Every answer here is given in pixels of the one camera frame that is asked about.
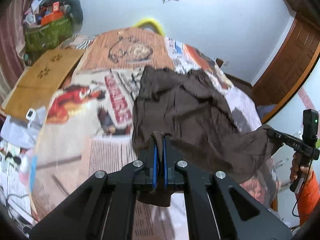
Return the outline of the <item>orange right sleeve forearm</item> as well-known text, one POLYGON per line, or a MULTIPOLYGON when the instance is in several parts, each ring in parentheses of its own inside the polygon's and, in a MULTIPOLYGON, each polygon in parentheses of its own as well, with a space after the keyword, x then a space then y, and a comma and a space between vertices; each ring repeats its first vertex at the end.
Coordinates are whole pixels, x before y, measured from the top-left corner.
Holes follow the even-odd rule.
POLYGON ((298 200, 299 223, 300 226, 302 226, 308 220, 310 213, 312 213, 319 202, 319 184, 314 172, 312 172, 305 187, 300 189, 296 198, 298 200))

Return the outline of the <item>right hand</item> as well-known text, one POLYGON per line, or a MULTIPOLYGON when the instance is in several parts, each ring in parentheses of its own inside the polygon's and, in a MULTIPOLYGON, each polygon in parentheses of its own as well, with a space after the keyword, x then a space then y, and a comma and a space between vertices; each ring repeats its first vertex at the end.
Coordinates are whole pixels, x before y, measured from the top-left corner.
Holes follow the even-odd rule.
POLYGON ((305 181, 308 182, 313 174, 313 168, 311 163, 302 165, 300 164, 300 159, 302 155, 300 153, 295 152, 293 154, 292 166, 290 168, 290 181, 294 181, 297 179, 298 171, 301 171, 305 175, 305 181))

